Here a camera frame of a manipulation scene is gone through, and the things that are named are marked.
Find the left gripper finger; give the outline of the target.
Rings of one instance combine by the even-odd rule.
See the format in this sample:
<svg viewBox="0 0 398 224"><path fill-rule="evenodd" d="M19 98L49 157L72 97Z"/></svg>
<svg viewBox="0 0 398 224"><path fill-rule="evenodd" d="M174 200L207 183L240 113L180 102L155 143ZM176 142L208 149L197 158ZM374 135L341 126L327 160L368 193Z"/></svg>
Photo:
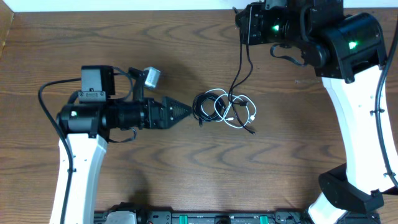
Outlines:
<svg viewBox="0 0 398 224"><path fill-rule="evenodd" d="M191 113L192 109L189 105L181 103L171 97L163 96L162 104L164 108L173 112L173 113Z"/></svg>
<svg viewBox="0 0 398 224"><path fill-rule="evenodd" d="M173 114L170 111L164 112L164 119L163 119L163 129L170 129L175 124L180 122L181 120L185 119L186 117L190 116L191 112L184 112L181 114Z"/></svg>

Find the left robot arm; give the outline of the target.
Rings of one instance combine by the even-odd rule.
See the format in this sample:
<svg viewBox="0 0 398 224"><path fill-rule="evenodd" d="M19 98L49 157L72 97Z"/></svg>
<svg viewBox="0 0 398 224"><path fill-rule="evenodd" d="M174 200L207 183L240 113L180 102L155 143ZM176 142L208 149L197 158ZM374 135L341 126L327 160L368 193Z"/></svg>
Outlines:
<svg viewBox="0 0 398 224"><path fill-rule="evenodd" d="M60 163L51 223L94 223L98 178L112 129L169 129L192 113L170 97L144 97L160 72L147 67L127 72L109 65L81 68L80 90L51 119L60 136Z"/></svg>

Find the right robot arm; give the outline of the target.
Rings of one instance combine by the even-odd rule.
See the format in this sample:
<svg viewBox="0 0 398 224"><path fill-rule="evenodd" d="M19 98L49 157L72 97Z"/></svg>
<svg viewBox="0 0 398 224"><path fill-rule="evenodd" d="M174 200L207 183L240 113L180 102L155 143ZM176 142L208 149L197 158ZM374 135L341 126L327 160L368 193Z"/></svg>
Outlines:
<svg viewBox="0 0 398 224"><path fill-rule="evenodd" d="M385 194L397 193L397 151L385 97L395 48L386 49L371 14L346 15L343 2L262 1L237 11L243 47L298 48L336 111L346 162L321 174L321 194L294 223L379 223Z"/></svg>

